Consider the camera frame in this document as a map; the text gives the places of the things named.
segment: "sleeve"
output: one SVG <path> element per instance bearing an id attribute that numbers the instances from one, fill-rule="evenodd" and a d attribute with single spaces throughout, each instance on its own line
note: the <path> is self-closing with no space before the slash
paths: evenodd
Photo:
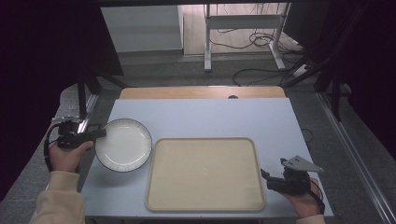
<path id="1" fill-rule="evenodd" d="M 296 224 L 325 224 L 323 215 L 300 218 Z"/>
<path id="2" fill-rule="evenodd" d="M 84 197 L 77 192 L 78 174 L 54 171 L 49 186 L 37 198 L 31 223 L 85 223 Z"/>

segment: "white tabletop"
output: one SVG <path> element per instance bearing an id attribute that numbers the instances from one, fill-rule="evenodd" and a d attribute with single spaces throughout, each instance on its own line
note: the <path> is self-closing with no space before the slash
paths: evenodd
<path id="1" fill-rule="evenodd" d="M 148 128 L 152 144 L 162 138 L 247 137 L 256 147 L 260 167 L 282 177 L 280 158 L 299 155 L 312 161 L 288 98 L 117 100 L 110 114 L 114 119 L 135 119 Z M 117 173 L 95 158 L 82 194 L 88 217 L 295 217 L 290 203 L 266 188 L 266 205 L 259 212 L 159 213 L 146 207 L 151 157 L 132 172 Z M 327 197 L 325 216 L 333 216 Z"/>

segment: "beige tray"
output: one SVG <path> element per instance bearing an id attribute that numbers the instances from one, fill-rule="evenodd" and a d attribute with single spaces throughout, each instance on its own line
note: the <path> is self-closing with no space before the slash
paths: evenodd
<path id="1" fill-rule="evenodd" d="M 257 211 L 262 178 L 248 138 L 169 138 L 157 142 L 148 184 L 153 211 Z"/>

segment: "plate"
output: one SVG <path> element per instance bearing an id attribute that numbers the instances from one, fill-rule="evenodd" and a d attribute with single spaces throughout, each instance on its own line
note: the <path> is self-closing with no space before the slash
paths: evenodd
<path id="1" fill-rule="evenodd" d="M 134 119 L 115 119 L 106 126 L 106 137 L 96 140 L 98 160 L 108 169 L 129 172 L 139 168 L 151 153 L 148 129 Z"/>

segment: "wall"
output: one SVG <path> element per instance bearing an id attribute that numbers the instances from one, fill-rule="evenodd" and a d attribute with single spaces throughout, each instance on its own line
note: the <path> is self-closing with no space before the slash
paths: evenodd
<path id="1" fill-rule="evenodd" d="M 101 8 L 117 52 L 182 49 L 181 7 Z"/>

